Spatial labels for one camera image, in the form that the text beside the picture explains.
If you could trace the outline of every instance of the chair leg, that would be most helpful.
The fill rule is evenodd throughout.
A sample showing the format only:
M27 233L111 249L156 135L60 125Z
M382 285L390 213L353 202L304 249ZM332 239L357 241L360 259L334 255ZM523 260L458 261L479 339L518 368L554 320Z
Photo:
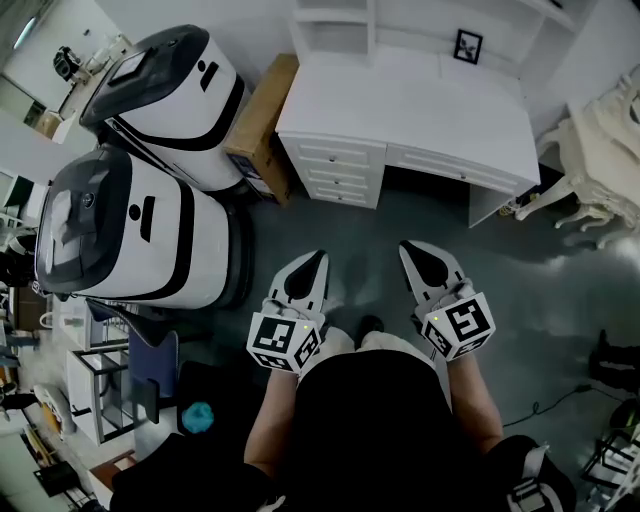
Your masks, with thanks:
M536 144L536 153L538 154L538 158L544 155L547 150L553 146L554 144L560 143L560 130L552 130L550 132L545 133Z
M553 187L547 190L544 194L542 194L538 199L532 201L527 206L520 208L515 217L517 220L524 220L528 215L539 210L540 208L544 208L560 199L567 197L569 194L573 192L573 185L571 184L571 180L567 176L563 176L560 178Z
M606 219L592 220L589 222L585 222L582 226L580 226L580 231L583 233L589 228L601 228L602 226L606 226L613 220L613 217L609 217Z
M596 246L598 247L598 249L604 249L609 242L613 242L614 240L620 240L621 238L626 238L628 236L635 235L638 232L640 232L640 224L636 224L636 226L633 229L624 229L624 228L617 229L601 237L596 243Z
M573 215L569 215L564 219L560 219L558 222L556 222L556 229L560 229L560 227L563 224L566 224L567 222L575 222L577 220L584 219L585 217L588 217L588 216L589 216L589 208L586 207L585 205L580 205L580 209L576 213L574 213Z

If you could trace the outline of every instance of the desk drawer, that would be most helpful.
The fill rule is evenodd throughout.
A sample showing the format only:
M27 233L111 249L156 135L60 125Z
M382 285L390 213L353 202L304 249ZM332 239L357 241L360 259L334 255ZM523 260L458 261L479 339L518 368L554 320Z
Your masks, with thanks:
M281 134L280 139L290 157L303 162L347 164L364 169L384 170L386 144L353 142L332 137L303 137Z
M353 192L362 192L366 193L369 190L369 185L364 178L360 178L362 180L361 183L353 183L351 180L354 180L353 176L347 176L347 179L325 179L321 178L309 178L308 183L311 186L318 187L331 187L336 190L347 190Z
M318 186L310 187L309 194L314 199L322 199L324 201L334 201L336 203L353 204L370 208L375 207L375 204L371 205L371 201L365 194L358 192Z
M387 164L414 169L472 183L507 194L513 194L518 181L506 177L498 170L430 151L418 151L389 145Z
M378 176L371 174L368 169L342 164L329 164L326 162L300 161L301 176L303 180L326 180L349 183L350 185L364 185L368 181L376 181Z

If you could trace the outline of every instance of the gray floor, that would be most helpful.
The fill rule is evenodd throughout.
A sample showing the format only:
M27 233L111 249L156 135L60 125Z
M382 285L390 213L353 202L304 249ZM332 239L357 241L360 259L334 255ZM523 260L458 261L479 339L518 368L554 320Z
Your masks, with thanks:
M302 196L286 209L266 202L252 206L252 292L236 311L198 312L198 321L213 327L216 342L189 344L189 358L214 361L221 347L241 350L251 314L260 310L275 272L315 249L326 250L331 258L325 310L333 325L353 334L362 315L376 314L388 332L426 350L409 319L415 304L398 257L403 239L428 241L452 252L476 290L485 292L497 332L477 355L505 423L528 414L534 401L543 408L588 382L587 359L601 328L613 342L636 342L640 241L627 239L596 251L590 240L598 230L587 236L572 233L575 224L555 230L554 221L575 210L573 200L522 223L494 216L469 230L466 185L420 178L411 187L420 193L387 185L375 211ZM443 363L439 373L446 381ZM615 407L610 398L589 392L507 433L549 443L553 459L577 481L593 440Z

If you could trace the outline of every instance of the cardboard box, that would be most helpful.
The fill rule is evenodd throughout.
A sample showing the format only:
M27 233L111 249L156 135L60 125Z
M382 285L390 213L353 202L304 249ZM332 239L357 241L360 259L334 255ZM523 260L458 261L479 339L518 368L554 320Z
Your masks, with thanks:
M36 124L36 131L47 137L53 138L53 134L56 133L58 126L62 122L62 118L55 112L47 111L40 116L38 124Z
M298 66L295 55L276 57L224 143L225 152L256 191L283 206L289 202L295 173L274 130Z

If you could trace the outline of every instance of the white desk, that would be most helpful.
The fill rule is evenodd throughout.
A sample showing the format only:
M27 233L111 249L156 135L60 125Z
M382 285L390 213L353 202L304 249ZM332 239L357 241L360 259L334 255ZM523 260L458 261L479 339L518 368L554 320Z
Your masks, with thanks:
M516 79L380 45L370 65L298 70L276 131L314 199L375 208L385 165L471 185L471 226L540 182Z

